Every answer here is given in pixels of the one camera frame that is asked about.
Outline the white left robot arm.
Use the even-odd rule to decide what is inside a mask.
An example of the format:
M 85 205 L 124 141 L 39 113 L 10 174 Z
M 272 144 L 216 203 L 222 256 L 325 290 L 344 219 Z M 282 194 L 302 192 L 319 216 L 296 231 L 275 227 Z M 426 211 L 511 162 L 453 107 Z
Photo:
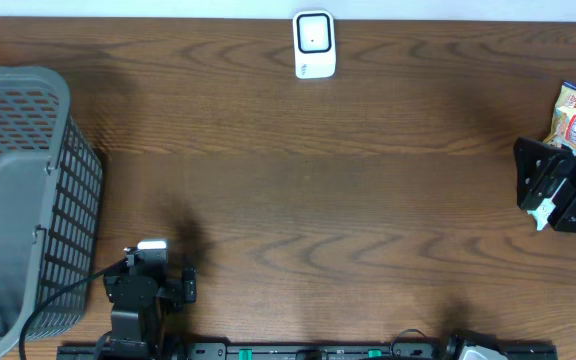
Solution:
M 111 330 L 94 348 L 95 359 L 181 359 L 184 346 L 165 333 L 165 320 L 197 300 L 196 269 L 186 263 L 179 277 L 167 276 L 167 256 L 138 251 L 103 278 Z

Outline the small teal wipes pack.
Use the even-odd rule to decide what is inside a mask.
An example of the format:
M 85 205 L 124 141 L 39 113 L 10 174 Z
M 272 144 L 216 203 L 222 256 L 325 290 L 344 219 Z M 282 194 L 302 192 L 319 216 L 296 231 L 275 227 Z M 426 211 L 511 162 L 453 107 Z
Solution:
M 535 210 L 527 211 L 527 214 L 534 218 L 537 231 L 542 231 L 548 225 L 548 218 L 556 208 L 553 200 L 565 183 L 566 180 L 563 180 L 554 193 L 550 197 L 544 198 Z

